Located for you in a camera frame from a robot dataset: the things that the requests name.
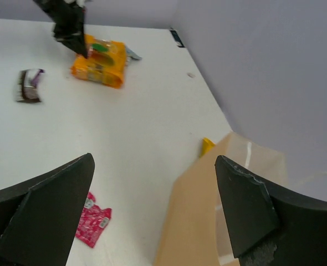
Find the orange yellow snack bag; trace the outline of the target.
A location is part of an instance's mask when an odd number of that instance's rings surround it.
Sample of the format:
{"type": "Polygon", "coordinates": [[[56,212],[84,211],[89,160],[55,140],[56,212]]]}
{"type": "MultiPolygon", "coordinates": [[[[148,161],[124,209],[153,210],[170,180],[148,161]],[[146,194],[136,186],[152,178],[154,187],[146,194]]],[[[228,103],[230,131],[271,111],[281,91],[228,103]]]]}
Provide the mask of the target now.
{"type": "Polygon", "coordinates": [[[126,47],[123,42],[96,39],[85,35],[88,56],[77,55],[70,73],[73,77],[100,83],[119,89],[125,80],[127,62],[126,47]]]}

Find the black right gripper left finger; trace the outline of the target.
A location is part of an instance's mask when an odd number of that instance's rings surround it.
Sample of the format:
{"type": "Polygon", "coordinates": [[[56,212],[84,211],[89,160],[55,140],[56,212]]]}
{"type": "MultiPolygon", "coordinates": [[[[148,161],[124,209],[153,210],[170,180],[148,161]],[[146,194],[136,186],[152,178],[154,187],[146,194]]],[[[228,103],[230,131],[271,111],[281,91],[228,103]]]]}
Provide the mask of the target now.
{"type": "Polygon", "coordinates": [[[66,265],[93,175],[87,153],[0,190],[0,265],[66,265]]]}

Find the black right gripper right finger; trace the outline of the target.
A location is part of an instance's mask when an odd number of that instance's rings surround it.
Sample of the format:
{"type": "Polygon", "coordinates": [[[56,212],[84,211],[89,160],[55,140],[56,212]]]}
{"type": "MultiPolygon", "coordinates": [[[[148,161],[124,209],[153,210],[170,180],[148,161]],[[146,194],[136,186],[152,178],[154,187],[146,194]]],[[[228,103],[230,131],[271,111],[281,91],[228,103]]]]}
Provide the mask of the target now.
{"type": "Polygon", "coordinates": [[[240,265],[327,265],[327,202],[218,156],[217,185],[240,265]]]}

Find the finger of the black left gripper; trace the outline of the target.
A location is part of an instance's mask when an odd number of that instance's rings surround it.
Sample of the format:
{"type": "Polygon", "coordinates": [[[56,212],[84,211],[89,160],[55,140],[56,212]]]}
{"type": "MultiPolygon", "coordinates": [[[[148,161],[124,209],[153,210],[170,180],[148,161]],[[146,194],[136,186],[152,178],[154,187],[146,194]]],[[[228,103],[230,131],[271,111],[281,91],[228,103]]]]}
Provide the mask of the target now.
{"type": "Polygon", "coordinates": [[[76,54],[88,57],[88,48],[85,41],[84,5],[77,1],[38,0],[34,2],[54,23],[54,39],[62,43],[76,54]]]}

